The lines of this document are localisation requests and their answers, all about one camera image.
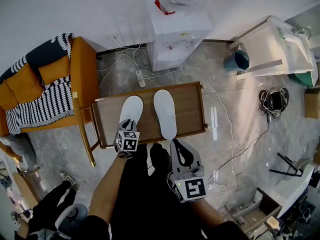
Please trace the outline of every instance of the wooden tray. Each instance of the wooden tray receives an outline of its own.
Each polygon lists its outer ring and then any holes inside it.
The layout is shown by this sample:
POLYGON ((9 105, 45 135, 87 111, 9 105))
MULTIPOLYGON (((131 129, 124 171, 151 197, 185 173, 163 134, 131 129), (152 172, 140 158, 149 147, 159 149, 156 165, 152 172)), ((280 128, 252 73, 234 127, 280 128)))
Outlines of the wooden tray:
POLYGON ((137 124, 137 130, 140 132, 139 143, 163 141, 154 108, 154 95, 161 89, 170 92, 174 100, 177 138, 206 131, 200 82, 164 86, 99 98, 92 102, 92 122, 100 147, 113 146, 122 106, 132 95, 139 96, 143 101, 143 112, 137 124))

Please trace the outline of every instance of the marble floor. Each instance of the marble floor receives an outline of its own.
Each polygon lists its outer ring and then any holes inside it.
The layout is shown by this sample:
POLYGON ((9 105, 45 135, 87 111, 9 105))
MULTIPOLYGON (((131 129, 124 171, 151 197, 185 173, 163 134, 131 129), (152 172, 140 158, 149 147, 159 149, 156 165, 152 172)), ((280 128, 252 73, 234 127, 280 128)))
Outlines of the marble floor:
MULTIPOLYGON (((126 50, 124 53, 132 55, 133 51, 126 50)), ((99 70, 112 65, 120 53, 102 55, 102 60, 97 60, 99 70)), ((204 86, 202 97, 205 121, 209 125, 212 124, 211 109, 215 107, 217 140, 213 139, 212 129, 184 139, 199 151, 208 177, 231 158, 233 150, 231 125, 218 96, 232 122, 236 156, 251 143, 255 143, 253 141, 268 128, 266 117, 258 112, 259 91, 271 87, 288 89, 289 104, 280 120, 271 121, 268 132, 256 145, 235 158, 234 163, 227 163, 209 180, 211 186, 207 200, 217 209, 223 205, 231 208, 252 199, 258 186, 272 187, 277 184, 282 176, 269 172, 269 169, 288 169, 284 163, 279 162, 277 152, 293 161, 302 157, 312 157, 320 135, 320 120, 304 117, 303 86, 290 81, 286 75, 237 80, 235 72, 227 73, 223 69, 223 60, 230 53, 225 43, 202 43, 182 65, 181 68, 187 70, 168 73, 155 78, 153 82, 147 80, 145 87, 148 89, 195 81, 200 81, 204 86), (191 67, 200 68, 205 77, 198 69, 191 67)), ((144 51, 137 51, 135 57, 138 64, 149 65, 148 55, 144 51)), ((99 81, 108 71, 99 71, 99 81)), ((140 90, 135 71, 136 65, 132 59, 123 56, 102 82, 101 97, 140 90)), ((144 68, 142 71, 145 75, 151 76, 149 69, 144 68)), ((169 71, 171 70, 157 72, 155 75, 160 76, 169 71)), ((86 131, 89 142, 93 144, 96 141, 93 126, 87 124, 86 131)), ((88 207, 97 184, 115 158, 114 149, 96 149, 93 154, 97 166, 92 168, 77 126, 33 132, 29 137, 41 167, 40 176, 48 190, 61 183, 59 171, 67 171, 80 185, 76 202, 88 207)))

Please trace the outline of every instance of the white slipper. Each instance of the white slipper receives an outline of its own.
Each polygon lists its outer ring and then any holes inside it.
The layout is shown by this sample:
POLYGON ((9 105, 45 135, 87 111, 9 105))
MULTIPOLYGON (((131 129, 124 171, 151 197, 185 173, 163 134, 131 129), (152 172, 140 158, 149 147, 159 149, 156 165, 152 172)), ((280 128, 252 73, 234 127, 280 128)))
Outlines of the white slipper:
POLYGON ((153 105, 158 117, 161 134, 166 140, 177 135, 175 103, 170 92, 158 90, 153 97, 153 105))
POLYGON ((138 124, 143 109, 144 103, 142 99, 135 95, 130 96, 123 103, 119 123, 121 123, 124 120, 130 119, 131 121, 135 121, 135 123, 138 124))

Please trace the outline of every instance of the black cable bundle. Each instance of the black cable bundle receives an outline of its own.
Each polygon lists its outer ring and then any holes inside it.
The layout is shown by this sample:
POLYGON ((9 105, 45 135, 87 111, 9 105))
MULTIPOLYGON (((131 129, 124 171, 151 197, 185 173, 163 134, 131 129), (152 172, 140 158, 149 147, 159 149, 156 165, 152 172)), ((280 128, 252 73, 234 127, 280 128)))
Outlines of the black cable bundle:
POLYGON ((286 88, 276 89, 274 87, 269 90, 261 90, 259 102, 261 104, 260 114, 269 115, 273 121, 277 121, 289 103, 289 92, 286 88))

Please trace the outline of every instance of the blue trash bin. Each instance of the blue trash bin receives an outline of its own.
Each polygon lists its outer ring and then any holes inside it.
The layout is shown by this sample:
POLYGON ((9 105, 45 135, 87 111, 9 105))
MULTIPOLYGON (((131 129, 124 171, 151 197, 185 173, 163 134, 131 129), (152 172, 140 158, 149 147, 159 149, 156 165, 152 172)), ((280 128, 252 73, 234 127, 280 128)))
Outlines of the blue trash bin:
POLYGON ((226 71, 243 71, 249 68, 249 56, 243 50, 237 50, 223 62, 226 71))

